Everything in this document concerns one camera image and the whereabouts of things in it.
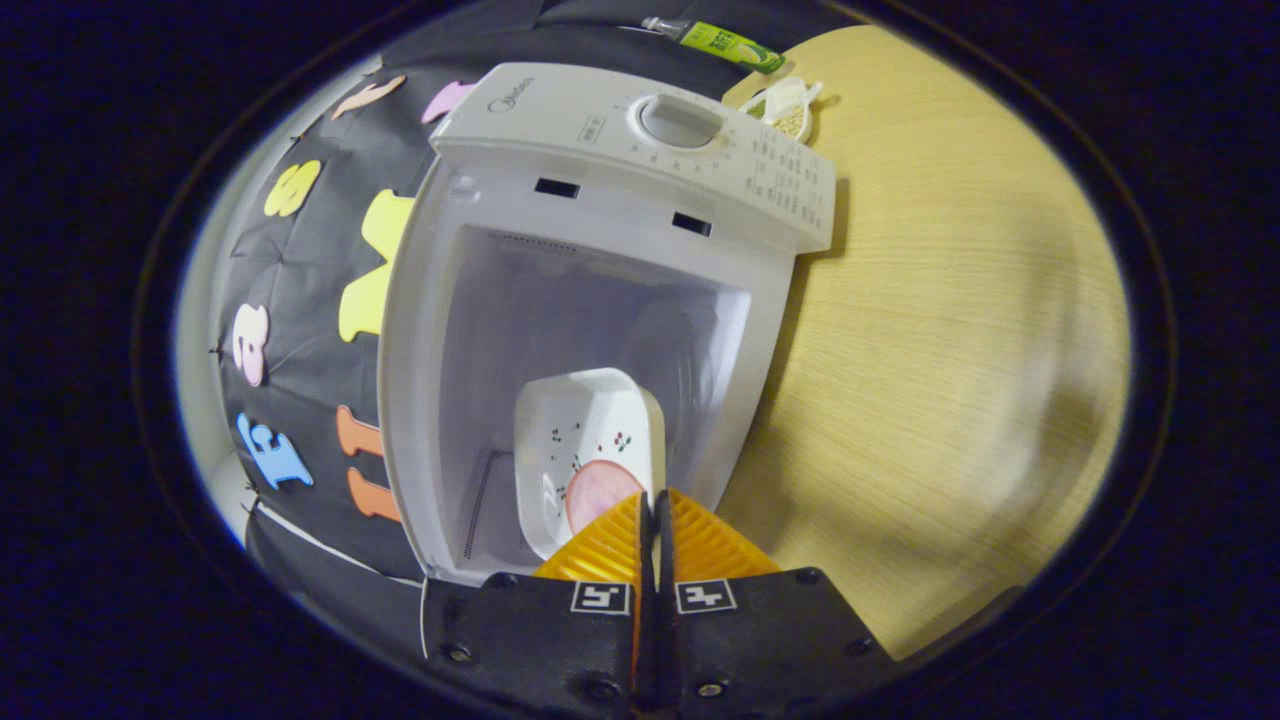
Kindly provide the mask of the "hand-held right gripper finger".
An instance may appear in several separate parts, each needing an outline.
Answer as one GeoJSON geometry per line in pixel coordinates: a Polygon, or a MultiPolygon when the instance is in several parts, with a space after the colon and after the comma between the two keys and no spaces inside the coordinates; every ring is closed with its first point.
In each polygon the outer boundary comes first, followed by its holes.
{"type": "Polygon", "coordinates": [[[431,579],[429,674],[509,716],[630,716],[652,691],[655,610],[648,496],[604,511],[529,574],[431,579]]]}
{"type": "Polygon", "coordinates": [[[673,711],[826,714],[900,676],[819,568],[780,568],[677,491],[666,491],[655,510],[655,682],[673,711]]]}

